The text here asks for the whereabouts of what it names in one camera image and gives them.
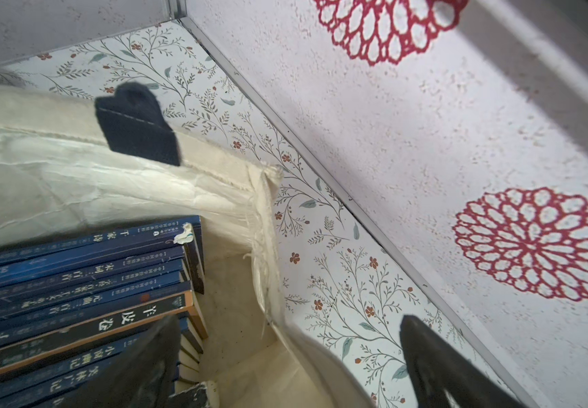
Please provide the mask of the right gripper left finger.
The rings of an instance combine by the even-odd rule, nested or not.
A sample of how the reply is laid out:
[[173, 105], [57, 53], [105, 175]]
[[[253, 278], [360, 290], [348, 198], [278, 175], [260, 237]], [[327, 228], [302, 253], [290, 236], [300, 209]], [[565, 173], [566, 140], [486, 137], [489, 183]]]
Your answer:
[[178, 319], [165, 317], [64, 407], [166, 407], [180, 347]]

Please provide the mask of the cream canvas tote bag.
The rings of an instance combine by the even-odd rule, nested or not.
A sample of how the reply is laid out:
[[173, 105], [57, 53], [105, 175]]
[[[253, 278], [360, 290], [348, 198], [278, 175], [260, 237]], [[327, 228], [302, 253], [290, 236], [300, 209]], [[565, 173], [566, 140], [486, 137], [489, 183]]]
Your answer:
[[224, 407], [369, 407], [341, 360], [287, 324], [279, 168], [163, 120], [131, 83], [89, 102], [0, 86], [0, 245], [181, 214], [203, 218], [202, 377]]

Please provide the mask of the stack of blue books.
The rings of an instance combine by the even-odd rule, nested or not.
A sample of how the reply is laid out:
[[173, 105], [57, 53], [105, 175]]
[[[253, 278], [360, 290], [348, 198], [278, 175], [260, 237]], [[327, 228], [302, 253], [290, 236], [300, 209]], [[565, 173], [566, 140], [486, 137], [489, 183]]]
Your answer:
[[56, 407], [178, 321], [170, 392], [200, 380], [202, 220], [190, 215], [0, 251], [0, 407]]

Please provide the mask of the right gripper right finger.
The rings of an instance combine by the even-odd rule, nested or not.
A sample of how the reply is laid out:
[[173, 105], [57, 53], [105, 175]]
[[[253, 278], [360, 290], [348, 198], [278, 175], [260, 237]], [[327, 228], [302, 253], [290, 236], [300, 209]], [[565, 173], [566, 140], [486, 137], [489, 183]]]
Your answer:
[[406, 314], [399, 336], [420, 407], [522, 407], [422, 320]]

